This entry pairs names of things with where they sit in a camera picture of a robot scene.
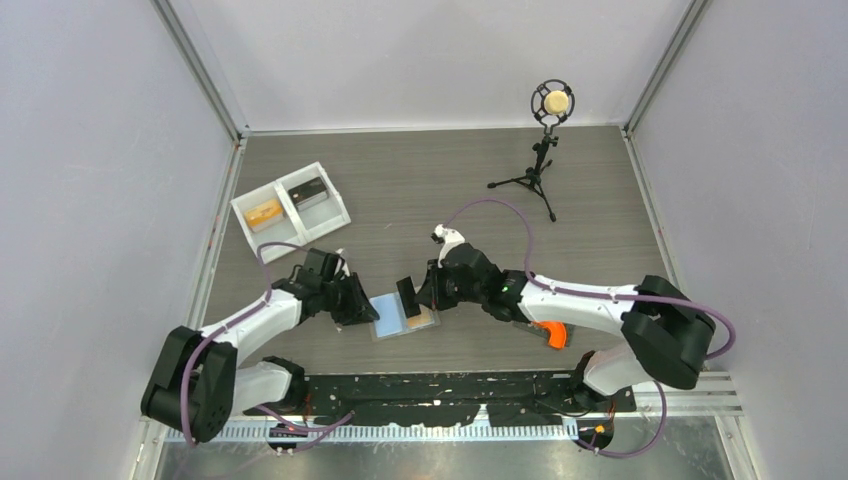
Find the gold credit card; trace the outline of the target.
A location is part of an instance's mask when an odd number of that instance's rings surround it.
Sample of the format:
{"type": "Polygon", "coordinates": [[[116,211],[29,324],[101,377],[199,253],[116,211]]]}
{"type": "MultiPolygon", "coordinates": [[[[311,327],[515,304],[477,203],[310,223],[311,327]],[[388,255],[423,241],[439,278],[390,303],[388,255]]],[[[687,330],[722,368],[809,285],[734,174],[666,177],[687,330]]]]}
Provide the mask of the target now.
{"type": "Polygon", "coordinates": [[[436,323],[436,318],[430,311],[422,310],[420,314],[406,319],[406,327],[409,330],[417,330],[427,328],[436,323]]]}

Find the black credit card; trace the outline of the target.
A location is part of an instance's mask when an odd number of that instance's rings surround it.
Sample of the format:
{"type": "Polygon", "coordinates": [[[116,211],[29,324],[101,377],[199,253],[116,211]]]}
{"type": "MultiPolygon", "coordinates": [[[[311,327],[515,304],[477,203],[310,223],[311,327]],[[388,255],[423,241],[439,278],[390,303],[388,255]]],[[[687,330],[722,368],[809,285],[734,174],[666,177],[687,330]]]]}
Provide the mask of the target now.
{"type": "Polygon", "coordinates": [[[416,290],[412,278],[407,276],[396,282],[397,292],[401,307],[406,319],[417,317],[421,314],[421,307],[416,301],[416,290]]]}

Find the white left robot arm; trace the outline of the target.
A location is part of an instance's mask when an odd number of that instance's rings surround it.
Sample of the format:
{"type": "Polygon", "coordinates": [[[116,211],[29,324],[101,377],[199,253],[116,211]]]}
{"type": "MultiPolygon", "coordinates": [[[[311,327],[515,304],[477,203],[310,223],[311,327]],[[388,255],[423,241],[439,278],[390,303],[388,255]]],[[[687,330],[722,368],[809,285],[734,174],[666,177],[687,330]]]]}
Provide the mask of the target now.
{"type": "Polygon", "coordinates": [[[262,408],[298,412],[309,396],[303,367],[277,356],[251,367],[242,364],[270,340],[319,314],[338,326],[380,317],[340,252],[309,249],[287,277],[269,281],[254,303],[201,329],[171,330],[141,397],[142,415],[180,431],[195,445],[213,440],[234,414],[262,408]]]}

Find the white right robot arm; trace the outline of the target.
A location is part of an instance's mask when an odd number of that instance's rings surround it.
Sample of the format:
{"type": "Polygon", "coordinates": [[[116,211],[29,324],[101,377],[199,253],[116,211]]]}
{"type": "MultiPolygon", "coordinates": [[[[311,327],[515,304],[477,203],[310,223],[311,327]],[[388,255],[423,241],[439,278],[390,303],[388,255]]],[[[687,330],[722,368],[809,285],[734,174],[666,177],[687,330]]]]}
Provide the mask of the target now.
{"type": "Polygon", "coordinates": [[[435,311],[474,303],[503,322],[559,322],[621,338],[618,346],[590,352],[578,364],[571,397],[589,411],[646,381],[693,389],[716,329],[712,316],[662,277],[647,275],[638,285],[622,286],[560,282],[501,269],[469,243],[429,260],[422,285],[402,287],[401,298],[435,311]]]}

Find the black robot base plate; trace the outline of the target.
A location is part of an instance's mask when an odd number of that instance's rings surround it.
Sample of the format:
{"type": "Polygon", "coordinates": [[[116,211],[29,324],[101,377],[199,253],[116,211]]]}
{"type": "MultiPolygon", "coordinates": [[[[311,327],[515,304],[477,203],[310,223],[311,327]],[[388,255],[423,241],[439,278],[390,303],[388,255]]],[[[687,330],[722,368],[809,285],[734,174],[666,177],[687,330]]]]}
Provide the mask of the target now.
{"type": "Polygon", "coordinates": [[[552,426],[565,416],[636,410],[631,390],[592,407],[578,403],[568,371],[312,375],[266,406],[320,425],[350,413],[352,425],[378,427],[466,426],[481,408],[496,427],[552,426]]]}

